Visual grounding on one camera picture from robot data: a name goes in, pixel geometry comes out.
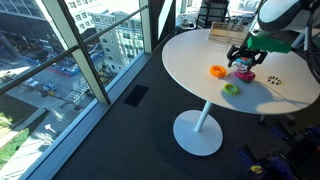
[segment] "green object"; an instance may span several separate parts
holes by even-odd
[[[251,36],[248,41],[248,48],[259,49],[270,52],[288,53],[291,51],[291,45],[285,41]]]

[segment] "black cable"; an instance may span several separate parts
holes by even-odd
[[[314,11],[311,11],[310,16],[309,16],[309,20],[308,20],[308,24],[307,24],[308,32],[306,32],[306,33],[307,33],[307,43],[308,43],[307,47],[308,48],[305,49],[305,55],[306,55],[306,63],[308,65],[308,68],[309,68],[311,74],[313,75],[315,80],[320,84],[320,77],[315,72],[315,69],[314,69],[313,65],[311,64],[311,60],[313,60],[317,64],[318,68],[320,69],[319,62],[316,60],[314,53],[313,53],[313,50],[312,50],[311,34],[312,34],[313,14],[314,14]]]

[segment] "table pedestal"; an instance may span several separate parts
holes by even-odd
[[[202,112],[190,110],[181,113],[173,125],[173,134],[178,144],[187,152],[198,156],[213,154],[222,144],[222,130],[218,122],[208,115],[208,106],[210,107],[209,102]],[[204,121],[199,119],[200,116],[205,118]]]

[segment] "table top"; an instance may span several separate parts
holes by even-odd
[[[268,53],[262,64],[252,67],[256,78],[247,84],[228,68],[226,55],[232,44],[209,40],[209,32],[202,29],[179,34],[162,51],[168,73],[191,93],[224,108],[265,115],[295,112],[318,98],[320,85],[306,62],[295,53]],[[220,79],[212,76],[209,69],[213,65],[224,67],[226,76]],[[278,77],[281,84],[271,84],[269,76]],[[236,85],[240,93],[225,93],[223,86],[227,83]]]

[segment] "office chair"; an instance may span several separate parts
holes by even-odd
[[[210,28],[212,22],[228,22],[229,0],[202,0],[196,21],[197,28]]]

